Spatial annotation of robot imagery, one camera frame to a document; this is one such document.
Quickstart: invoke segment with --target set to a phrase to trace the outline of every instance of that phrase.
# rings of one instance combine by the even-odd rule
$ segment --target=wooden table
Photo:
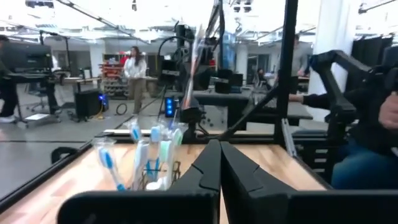
[[[183,145],[176,153],[183,174],[198,157],[205,145]],[[297,190],[324,190],[305,169],[280,147],[275,145],[236,145],[261,168]],[[125,183],[131,182],[134,144],[116,144],[113,147],[119,173]],[[54,224],[57,212],[66,199],[89,190],[114,190],[111,178],[99,165],[96,151],[89,149],[58,174],[36,188],[25,198],[0,214],[0,223]],[[221,197],[220,223],[228,219]]]

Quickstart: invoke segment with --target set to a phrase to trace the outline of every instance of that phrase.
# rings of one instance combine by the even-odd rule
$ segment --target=person
[[[398,95],[375,82],[344,93],[356,107],[359,122],[349,131],[348,143],[338,150],[331,186],[335,189],[398,189]],[[323,95],[289,95],[290,101],[330,109]]]
[[[147,64],[137,46],[131,48],[130,57],[124,64],[124,75],[128,78],[129,99],[134,99],[134,114],[138,114],[142,106],[142,94],[145,88]]]
[[[272,87],[271,85],[268,83],[268,80],[264,77],[265,73],[264,70],[262,68],[258,68],[257,69],[257,77],[259,79],[259,82],[263,82],[263,84],[266,86],[266,88],[268,90],[270,90]]]
[[[292,77],[290,78],[290,93],[296,94],[299,87],[299,77],[304,76],[305,69],[308,65],[308,49],[300,45],[300,36],[295,35],[294,38],[294,51],[293,51],[293,61],[292,61]],[[280,69],[280,60],[278,60],[276,71],[277,75]]]
[[[5,42],[9,42],[8,37],[0,35],[0,54],[4,54],[2,46]],[[18,104],[18,95],[16,84],[7,76],[11,72],[0,60],[0,98],[3,99],[4,104],[0,111],[0,123],[13,123],[16,118],[14,116],[15,108]],[[54,84],[42,82],[40,86],[46,87],[46,94],[48,96],[50,113],[59,113],[60,109],[55,99],[55,88]]]

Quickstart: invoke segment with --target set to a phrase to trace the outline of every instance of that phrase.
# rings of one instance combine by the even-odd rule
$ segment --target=floor
[[[83,89],[86,88],[92,88],[92,86],[84,86]],[[18,86],[18,93],[24,116],[31,115],[32,113],[26,107],[39,102],[39,98],[28,95],[25,92],[25,85]],[[62,105],[64,102],[73,101],[72,93],[71,86],[57,86],[58,103]],[[146,105],[151,101],[152,99],[147,97],[143,104]],[[127,104],[127,113],[122,116],[116,115],[116,107],[120,103]],[[160,100],[157,100],[142,112],[139,122],[143,129],[154,124],[159,106]],[[103,130],[114,129],[125,122],[131,116],[133,107],[133,102],[110,101],[109,110],[104,114],[105,119],[92,119],[81,123],[69,120],[67,112],[63,111],[60,116],[61,123],[50,123],[28,129],[15,124],[0,124],[0,179],[6,180],[0,182],[0,199],[48,169],[51,166],[50,153],[54,149],[60,146],[79,148]],[[205,110],[207,114],[212,114],[210,122],[203,125],[205,129],[226,129],[226,122],[222,122],[221,119],[226,116],[224,108],[206,106]],[[315,121],[301,121],[300,127],[292,127],[292,131],[302,128],[325,129],[326,125]],[[272,134],[274,126],[249,123],[248,130],[261,130],[262,133]]]

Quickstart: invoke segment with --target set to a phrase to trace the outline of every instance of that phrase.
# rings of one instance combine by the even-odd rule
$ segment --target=white pillar
[[[246,84],[246,79],[248,77],[248,55],[249,49],[247,45],[239,44],[236,47],[235,71],[238,74],[243,74],[243,85]]]
[[[359,17],[359,4],[358,0],[321,1],[313,54],[320,54],[329,50],[342,50],[351,55],[356,32],[356,21]],[[347,81],[347,71],[336,64],[333,64],[331,71],[340,90],[344,90]],[[319,74],[314,71],[311,71],[308,93],[325,93],[325,87]],[[309,108],[308,112],[316,121],[324,121],[324,117],[329,113],[329,111],[314,108]]]
[[[105,45],[103,43],[90,45],[90,61],[93,77],[98,77],[101,75],[101,69],[99,65],[103,63],[103,54],[105,54]]]

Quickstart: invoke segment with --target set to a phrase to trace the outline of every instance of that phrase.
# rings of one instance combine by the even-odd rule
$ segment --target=black robotic arm
[[[328,137],[340,140],[344,139],[347,124],[355,120],[356,108],[340,91],[331,72],[333,63],[337,63],[348,73],[355,75],[367,75],[372,69],[341,50],[331,50],[312,56],[310,66],[319,74],[331,105]]]

